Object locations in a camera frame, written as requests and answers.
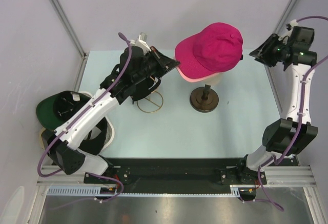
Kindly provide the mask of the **pink sport cap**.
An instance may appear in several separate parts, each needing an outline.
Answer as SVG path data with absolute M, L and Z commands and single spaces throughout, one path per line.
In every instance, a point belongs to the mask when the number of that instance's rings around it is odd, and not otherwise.
M 201 78 L 190 78 L 187 77 L 179 67 L 177 67 L 177 71 L 180 74 L 180 76 L 190 83 L 197 83 L 197 82 L 204 82 L 204 83 L 218 83 L 222 79 L 223 74 L 222 73 L 214 73 L 209 76 L 201 77 Z

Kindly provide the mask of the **magenta mesh cap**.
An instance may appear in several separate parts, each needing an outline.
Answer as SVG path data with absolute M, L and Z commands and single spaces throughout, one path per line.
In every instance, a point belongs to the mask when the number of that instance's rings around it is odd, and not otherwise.
M 242 59 L 242 46 L 237 28 L 213 23 L 178 43 L 175 58 L 187 77 L 201 78 L 233 69 Z

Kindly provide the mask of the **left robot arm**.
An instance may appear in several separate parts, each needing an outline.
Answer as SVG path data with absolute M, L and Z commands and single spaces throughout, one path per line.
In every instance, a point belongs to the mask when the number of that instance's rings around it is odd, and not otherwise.
M 128 45 L 93 96 L 63 91 L 41 101 L 36 115 L 45 128 L 42 158 L 49 156 L 67 175 L 83 170 L 103 183 L 109 182 L 113 170 L 100 155 L 113 135 L 107 114 L 127 98 L 136 102 L 149 96 L 161 78 L 179 64 L 153 46 Z

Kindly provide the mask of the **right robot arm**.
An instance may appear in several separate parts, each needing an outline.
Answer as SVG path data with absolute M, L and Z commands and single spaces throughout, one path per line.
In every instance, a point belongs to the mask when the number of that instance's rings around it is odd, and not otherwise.
M 311 81 L 317 63 L 316 52 L 310 51 L 315 31 L 289 23 L 287 32 L 274 33 L 249 55 L 267 67 L 283 64 L 289 94 L 281 118 L 266 127 L 262 145 L 246 155 L 236 171 L 237 179 L 248 184 L 270 163 L 279 164 L 286 156 L 299 154 L 318 133 L 309 112 Z

